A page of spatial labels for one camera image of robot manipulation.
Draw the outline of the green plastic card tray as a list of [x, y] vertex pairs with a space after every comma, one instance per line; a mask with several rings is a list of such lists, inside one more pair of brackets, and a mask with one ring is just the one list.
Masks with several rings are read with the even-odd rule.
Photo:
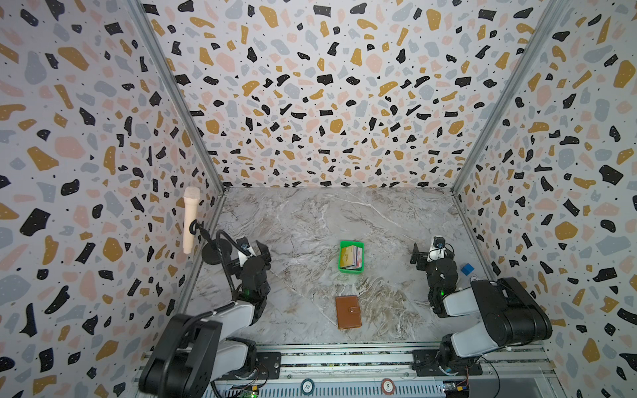
[[365, 245], [363, 242], [341, 240], [338, 254], [338, 270], [345, 274], [359, 275], [364, 271]]

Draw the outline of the brown leather card holder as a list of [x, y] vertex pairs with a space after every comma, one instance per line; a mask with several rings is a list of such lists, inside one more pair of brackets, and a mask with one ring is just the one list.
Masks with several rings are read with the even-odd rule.
[[335, 298], [339, 329], [361, 328], [362, 315], [358, 296], [348, 295]]

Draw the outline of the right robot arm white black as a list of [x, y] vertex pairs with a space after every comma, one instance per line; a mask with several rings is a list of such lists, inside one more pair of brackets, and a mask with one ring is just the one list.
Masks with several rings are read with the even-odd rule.
[[438, 352], [431, 360], [416, 363], [415, 371], [435, 364], [442, 373], [455, 375], [469, 371], [484, 354], [552, 336], [545, 311], [515, 278], [473, 280], [468, 288], [459, 289], [455, 250], [443, 237], [434, 237], [428, 250], [415, 245], [410, 263], [426, 273], [428, 302], [436, 316], [479, 315], [476, 325], [441, 338]]

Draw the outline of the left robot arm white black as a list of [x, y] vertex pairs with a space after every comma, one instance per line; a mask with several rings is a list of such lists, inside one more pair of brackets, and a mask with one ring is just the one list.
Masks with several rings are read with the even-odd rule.
[[155, 397], [201, 397], [210, 382], [225, 375], [249, 378], [256, 370], [252, 340], [234, 333], [256, 323], [265, 310], [271, 255], [267, 245], [254, 247], [246, 238], [238, 246], [222, 238], [208, 243], [202, 259], [225, 265], [240, 280], [233, 300], [199, 315], [173, 316], [139, 378], [139, 390]]

